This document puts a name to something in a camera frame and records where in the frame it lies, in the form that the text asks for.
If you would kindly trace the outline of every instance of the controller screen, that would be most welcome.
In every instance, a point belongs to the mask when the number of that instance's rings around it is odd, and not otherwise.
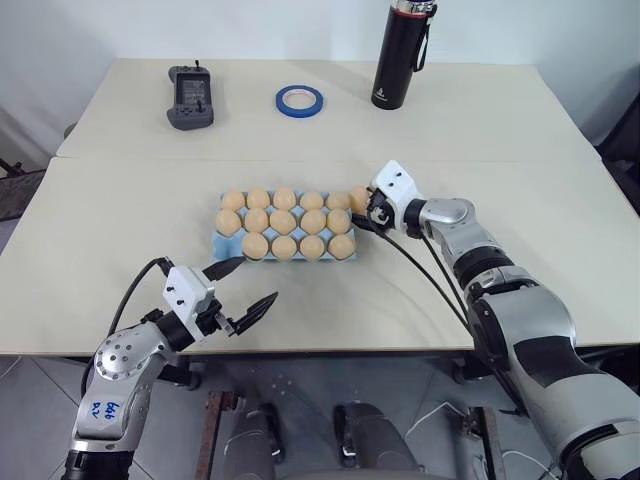
[[[186,105],[196,105],[198,100],[201,103],[205,103],[205,88],[207,88],[207,85],[202,80],[183,80],[182,103]]]

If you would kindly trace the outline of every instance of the handheld controller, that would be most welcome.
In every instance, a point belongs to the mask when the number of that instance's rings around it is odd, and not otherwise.
[[[167,110],[167,118],[178,130],[194,130],[213,123],[211,103],[211,75],[200,66],[174,66],[169,78],[175,86],[173,107]]]

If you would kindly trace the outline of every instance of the tape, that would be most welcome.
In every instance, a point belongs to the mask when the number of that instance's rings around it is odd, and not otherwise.
[[[287,105],[287,98],[293,95],[306,95],[311,98],[314,103],[307,108],[291,107]],[[306,85],[289,85],[276,93],[276,107],[278,110],[293,118],[312,117],[322,110],[323,103],[324,98],[322,94],[315,88],[307,87]]]

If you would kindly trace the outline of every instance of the black cable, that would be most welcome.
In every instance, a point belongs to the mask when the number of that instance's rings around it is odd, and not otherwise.
[[[122,297],[122,300],[120,300],[120,305],[118,305],[118,309],[116,310],[116,313],[113,316],[113,320],[111,320],[111,325],[109,326],[107,337],[115,333],[116,328],[118,328],[118,323],[120,322],[120,317],[122,317],[122,312],[124,311],[124,307],[127,306],[127,302],[131,298],[133,291],[137,288],[138,284],[144,278],[144,276],[149,272],[149,270],[151,270],[155,265],[158,265],[162,269],[162,272],[165,275],[168,275],[169,270],[173,266],[173,263],[171,263],[170,260],[164,257],[160,257],[160,258],[154,258],[149,263],[147,263],[144,267],[142,267],[142,270],[140,270],[138,275],[136,275],[136,278],[133,279],[133,282],[131,282],[131,285],[129,285],[129,288],[127,288],[127,291],[125,292],[124,297]],[[82,379],[80,380],[80,393],[82,397],[84,397],[85,393],[87,393],[87,380],[89,379],[89,372],[91,372],[91,367],[93,367],[94,358],[95,358],[95,353],[91,355],[89,362],[87,362],[87,365],[84,367],[84,371],[82,372]]]
[[[442,272],[442,275],[444,276],[445,280],[447,280],[447,283],[449,284],[449,288],[451,289],[451,292],[453,292],[453,295],[456,297],[456,300],[458,301],[458,305],[460,305],[460,308],[462,309],[462,314],[466,318],[466,316],[467,316],[467,306],[462,301],[462,297],[458,293],[458,290],[456,289],[456,287],[455,287],[455,285],[453,283],[451,275],[449,275],[448,270],[444,267],[444,265],[440,261],[440,257],[438,257],[438,254],[436,253],[435,249],[433,248],[433,245],[431,245],[431,242],[429,241],[429,239],[427,237],[425,237],[424,233],[420,233],[420,236],[422,237],[422,241],[427,245],[427,248],[429,249],[429,252],[431,253],[431,256],[433,257],[433,259],[438,264],[438,268]]]
[[[413,258],[411,256],[411,254],[409,252],[407,252],[404,248],[402,248],[400,245],[398,245],[398,243],[396,243],[393,239],[391,239],[386,233],[384,233],[382,230],[380,230],[378,228],[378,226],[375,224],[375,222],[373,220],[371,220],[371,213],[370,212],[367,213],[367,218],[369,220],[369,225],[371,226],[371,229],[375,232],[375,234],[378,235],[383,240],[386,240],[396,250],[398,250],[402,255],[404,255],[405,258],[407,260],[409,260],[413,264],[414,267],[416,267],[418,270],[420,270],[420,273],[422,273],[427,278],[427,280],[429,280],[429,282],[431,282],[431,285],[433,285],[433,287],[438,291],[438,293],[444,299],[444,301],[447,302],[447,305],[449,305],[449,308],[451,308],[451,311],[455,314],[457,319],[460,320],[460,323],[465,328],[465,330],[467,332],[469,332],[469,334],[471,334],[471,329],[469,328],[469,325],[467,324],[466,320],[460,314],[460,312],[458,311],[456,306],[453,304],[453,302],[451,301],[449,296],[445,293],[444,290],[442,290],[442,287],[438,284],[436,279],[433,278],[431,276],[431,274],[429,272],[427,272],[425,270],[425,268],[422,265],[420,265],[420,263],[418,263],[418,261],[415,258]]]

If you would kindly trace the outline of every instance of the blue tape roll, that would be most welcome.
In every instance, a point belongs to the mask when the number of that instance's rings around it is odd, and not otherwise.
[[[316,101],[309,108],[293,108],[284,103],[284,100],[290,92],[294,90],[299,90],[300,93],[304,93],[306,95],[314,96]],[[276,93],[276,107],[285,115],[293,118],[307,118],[312,117],[320,110],[322,110],[322,104],[324,103],[324,98],[322,94],[316,90],[315,88],[307,87],[306,85],[289,85],[288,87],[284,87],[278,93]]]

